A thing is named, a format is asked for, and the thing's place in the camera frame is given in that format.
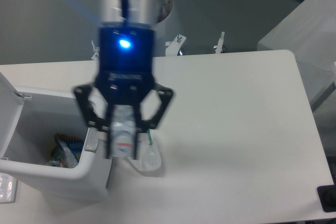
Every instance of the white table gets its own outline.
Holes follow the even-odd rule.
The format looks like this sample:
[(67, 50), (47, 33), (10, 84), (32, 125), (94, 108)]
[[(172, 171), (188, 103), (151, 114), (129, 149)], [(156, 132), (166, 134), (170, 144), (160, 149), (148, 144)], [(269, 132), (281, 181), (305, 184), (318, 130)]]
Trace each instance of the white table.
[[(176, 97), (157, 141), (160, 177), (118, 160), (104, 202), (42, 195), (19, 184), (1, 223), (272, 223), (336, 217), (316, 188), (332, 184), (289, 51), (156, 58)], [(10, 82), (57, 90), (88, 82), (94, 61), (0, 66)], [(152, 104), (144, 110), (149, 113)]]

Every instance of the white box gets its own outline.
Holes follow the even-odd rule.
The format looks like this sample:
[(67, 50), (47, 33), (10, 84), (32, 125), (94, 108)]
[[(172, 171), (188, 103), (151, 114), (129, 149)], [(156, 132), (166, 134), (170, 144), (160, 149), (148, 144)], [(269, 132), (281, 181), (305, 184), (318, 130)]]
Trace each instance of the white box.
[[(105, 102), (100, 97), (90, 100), (101, 115)], [(89, 200), (108, 196), (106, 185), (112, 160), (105, 158), (104, 143), (98, 141), (97, 131), (86, 127), (72, 93), (15, 89), (0, 73), (0, 101), (0, 157), (9, 159), (0, 160), (0, 173), (10, 174), (47, 194)], [(51, 160), (57, 132), (85, 139), (75, 168), (45, 165)], [(99, 144), (90, 150), (86, 146), (92, 141)]]
[(336, 0), (305, 0), (258, 42), (258, 50), (293, 52), (311, 104), (333, 81)]

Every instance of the open lid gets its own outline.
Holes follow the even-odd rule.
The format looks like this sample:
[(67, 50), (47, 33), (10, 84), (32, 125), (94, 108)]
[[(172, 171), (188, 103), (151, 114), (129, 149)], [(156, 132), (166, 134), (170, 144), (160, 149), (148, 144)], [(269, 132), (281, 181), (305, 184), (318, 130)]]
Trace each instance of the open lid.
[(0, 73), (0, 158), (4, 156), (20, 118), (24, 99)]

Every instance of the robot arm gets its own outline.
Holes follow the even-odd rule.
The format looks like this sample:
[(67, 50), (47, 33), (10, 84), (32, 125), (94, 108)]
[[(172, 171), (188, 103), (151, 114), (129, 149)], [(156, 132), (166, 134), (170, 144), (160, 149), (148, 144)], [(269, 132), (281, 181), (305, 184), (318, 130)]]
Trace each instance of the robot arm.
[[(135, 137), (130, 157), (137, 158), (138, 134), (155, 129), (172, 97), (173, 90), (155, 83), (152, 74), (155, 32), (159, 16), (159, 0), (100, 0), (101, 27), (99, 30), (99, 72), (92, 85), (74, 89), (79, 107), (89, 127), (108, 134), (107, 158), (113, 143), (112, 120), (116, 105), (133, 107)], [(108, 107), (104, 118), (95, 115), (89, 103), (92, 88), (96, 87)], [(157, 113), (150, 120), (141, 116), (141, 102), (151, 90), (161, 100)]]

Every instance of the small bottle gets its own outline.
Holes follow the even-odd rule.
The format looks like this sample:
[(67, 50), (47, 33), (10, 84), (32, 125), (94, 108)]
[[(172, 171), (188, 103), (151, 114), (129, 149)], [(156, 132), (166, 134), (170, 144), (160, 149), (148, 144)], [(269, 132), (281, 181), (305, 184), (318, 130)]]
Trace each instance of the small bottle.
[(115, 157), (134, 157), (135, 119), (133, 107), (116, 105), (112, 120), (112, 155)]

